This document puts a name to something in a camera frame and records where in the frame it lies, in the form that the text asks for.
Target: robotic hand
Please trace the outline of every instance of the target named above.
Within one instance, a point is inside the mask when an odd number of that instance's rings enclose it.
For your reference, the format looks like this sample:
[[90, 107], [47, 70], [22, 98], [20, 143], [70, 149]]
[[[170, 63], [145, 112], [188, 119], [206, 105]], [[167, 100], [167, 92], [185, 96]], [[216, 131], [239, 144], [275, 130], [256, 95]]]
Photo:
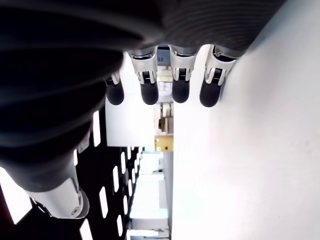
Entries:
[[284, 1], [1, 1], [0, 166], [50, 216], [85, 217], [73, 153], [105, 96], [114, 105], [124, 99], [123, 52], [153, 105], [154, 46], [168, 44], [172, 95], [183, 103], [199, 48], [213, 44], [200, 92], [212, 107], [236, 59]]

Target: white surface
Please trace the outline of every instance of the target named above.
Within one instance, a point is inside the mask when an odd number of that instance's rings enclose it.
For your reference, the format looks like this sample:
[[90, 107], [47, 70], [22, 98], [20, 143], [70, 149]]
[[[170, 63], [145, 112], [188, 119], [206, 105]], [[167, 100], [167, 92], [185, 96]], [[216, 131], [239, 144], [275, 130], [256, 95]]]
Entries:
[[213, 108], [200, 50], [174, 106], [173, 240], [320, 239], [319, 9], [287, 1]]
[[119, 174], [118, 174], [118, 167], [115, 166], [113, 169], [113, 187], [114, 187], [114, 192], [118, 192], [119, 189]]
[[142, 100], [140, 83], [127, 53], [120, 77], [123, 103], [114, 106], [105, 100], [107, 144], [110, 147], [154, 146], [154, 109]]
[[82, 240], [93, 240], [88, 219], [85, 219], [80, 227]]
[[96, 111], [93, 114], [93, 144], [98, 146], [101, 142], [100, 136], [100, 120], [99, 120], [99, 111]]
[[105, 219], [108, 214], [108, 203], [107, 203], [106, 189], [104, 186], [101, 188], [99, 192], [99, 197], [100, 197], [102, 217]]
[[153, 230], [135, 230], [131, 229], [128, 230], [130, 236], [144, 236], [144, 237], [155, 237], [159, 236], [159, 233], [157, 231]]
[[12, 221], [17, 224], [32, 208], [28, 194], [0, 167], [0, 185]]

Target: ceiling light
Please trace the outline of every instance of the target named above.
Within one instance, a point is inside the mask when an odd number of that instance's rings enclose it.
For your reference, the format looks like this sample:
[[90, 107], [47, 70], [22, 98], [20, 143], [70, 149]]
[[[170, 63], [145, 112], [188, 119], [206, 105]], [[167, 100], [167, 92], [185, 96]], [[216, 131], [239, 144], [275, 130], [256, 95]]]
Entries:
[[121, 172], [122, 174], [126, 172], [126, 156], [124, 152], [121, 153]]
[[99, 122], [99, 111], [93, 114], [93, 144], [98, 146], [101, 142], [100, 137], [100, 122]]
[[106, 189], [104, 186], [101, 188], [99, 196], [100, 196], [102, 216], [105, 219], [108, 213], [108, 204], [107, 204]]
[[114, 192], [118, 192], [119, 189], [119, 176], [118, 176], [118, 167], [115, 166], [113, 169], [113, 186], [114, 186]]

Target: robotic finger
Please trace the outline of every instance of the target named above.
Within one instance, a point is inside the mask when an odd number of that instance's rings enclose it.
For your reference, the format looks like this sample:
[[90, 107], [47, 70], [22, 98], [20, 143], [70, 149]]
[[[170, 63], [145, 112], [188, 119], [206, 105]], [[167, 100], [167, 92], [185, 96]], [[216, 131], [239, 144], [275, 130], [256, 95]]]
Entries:
[[158, 101], [157, 85], [157, 48], [149, 47], [129, 52], [135, 74], [138, 77], [141, 96], [147, 105]]
[[173, 76], [172, 97], [177, 103], [184, 103], [189, 98], [190, 78], [199, 48], [174, 45], [169, 47]]
[[211, 45], [205, 62], [204, 79], [200, 91], [200, 102], [203, 106], [210, 108], [216, 105], [222, 84], [237, 58], [242, 54], [244, 52], [232, 52], [231, 50], [228, 51]]

